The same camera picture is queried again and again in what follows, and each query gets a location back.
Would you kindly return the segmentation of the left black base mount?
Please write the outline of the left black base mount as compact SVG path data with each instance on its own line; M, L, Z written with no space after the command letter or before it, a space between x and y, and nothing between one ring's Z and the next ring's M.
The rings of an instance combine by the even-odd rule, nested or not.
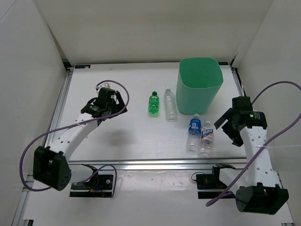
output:
M117 169L112 164L102 165L96 168L90 164L82 164L91 175L88 179L72 182L69 196L76 198L112 198L117 185ZM112 168L114 174L99 174L103 168Z

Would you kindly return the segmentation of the green plastic bottle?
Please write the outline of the green plastic bottle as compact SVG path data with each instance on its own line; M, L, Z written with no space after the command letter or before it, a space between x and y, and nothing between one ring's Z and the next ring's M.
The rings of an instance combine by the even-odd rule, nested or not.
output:
M148 114L150 117L157 117L159 113L159 96L156 91L149 97Z

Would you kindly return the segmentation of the clear bottle white cap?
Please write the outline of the clear bottle white cap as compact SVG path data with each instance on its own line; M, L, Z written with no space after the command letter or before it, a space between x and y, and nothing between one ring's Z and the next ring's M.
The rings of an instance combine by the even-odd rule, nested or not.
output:
M164 92L165 116L167 121L177 121L175 96L169 87Z

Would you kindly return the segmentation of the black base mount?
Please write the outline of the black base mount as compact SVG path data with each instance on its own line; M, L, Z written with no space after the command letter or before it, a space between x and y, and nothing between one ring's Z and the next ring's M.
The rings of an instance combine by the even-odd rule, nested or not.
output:
M90 164L82 164L91 175L88 179L72 182L69 196L76 198L112 198L117 185L117 169L112 164L102 165L96 168ZM114 174L99 174L103 168L112 168Z
M197 183L198 199L216 198L227 187L219 179L221 169L235 170L236 168L229 164L217 164L212 167L210 174L195 172L191 175L191 181Z

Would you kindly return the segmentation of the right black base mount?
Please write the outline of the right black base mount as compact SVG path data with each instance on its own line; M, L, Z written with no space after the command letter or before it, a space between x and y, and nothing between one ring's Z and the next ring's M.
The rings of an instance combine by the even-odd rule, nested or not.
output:
M235 170L236 168L229 164L217 164L212 167L210 174L195 172L191 175L191 181L197 183L198 199L216 198L227 187L219 179L221 169Z

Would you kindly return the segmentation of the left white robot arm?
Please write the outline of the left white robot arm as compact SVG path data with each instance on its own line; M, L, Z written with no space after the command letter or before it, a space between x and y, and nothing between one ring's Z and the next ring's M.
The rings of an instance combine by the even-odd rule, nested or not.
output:
M98 97L92 98L81 109L78 118L64 133L47 147L34 152L33 178L57 190L63 190L71 180L68 161L80 143L103 121L127 109L120 92L101 88Z

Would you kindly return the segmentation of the blue label plastic bottle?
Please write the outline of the blue label plastic bottle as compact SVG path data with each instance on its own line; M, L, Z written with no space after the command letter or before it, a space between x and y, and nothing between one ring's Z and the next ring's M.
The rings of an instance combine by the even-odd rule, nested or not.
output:
M194 114L190 120L187 139L187 151L196 153L199 150L201 137L201 120L199 114Z

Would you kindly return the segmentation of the orange white label bottle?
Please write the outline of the orange white label bottle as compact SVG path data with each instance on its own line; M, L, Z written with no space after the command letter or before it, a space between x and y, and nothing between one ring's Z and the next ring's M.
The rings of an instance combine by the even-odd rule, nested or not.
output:
M208 156L213 146L214 129L210 121L205 121L201 129L201 156Z

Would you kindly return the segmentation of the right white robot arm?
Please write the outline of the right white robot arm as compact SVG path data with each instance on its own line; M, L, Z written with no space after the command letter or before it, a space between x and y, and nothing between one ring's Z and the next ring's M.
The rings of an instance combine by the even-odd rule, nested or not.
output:
M244 146L247 165L241 171L222 168L211 176L213 186L227 187L207 206L233 193L240 212L276 214L287 202L289 194L278 184L272 168L266 148L267 122L264 113L251 107L232 107L214 125L221 127L234 145Z

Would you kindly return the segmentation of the green plastic bin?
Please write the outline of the green plastic bin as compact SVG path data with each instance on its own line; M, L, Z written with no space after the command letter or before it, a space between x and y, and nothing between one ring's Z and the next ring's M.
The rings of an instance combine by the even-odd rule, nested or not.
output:
M223 84L218 62L210 57L191 57L179 62L176 104L183 114L205 113Z

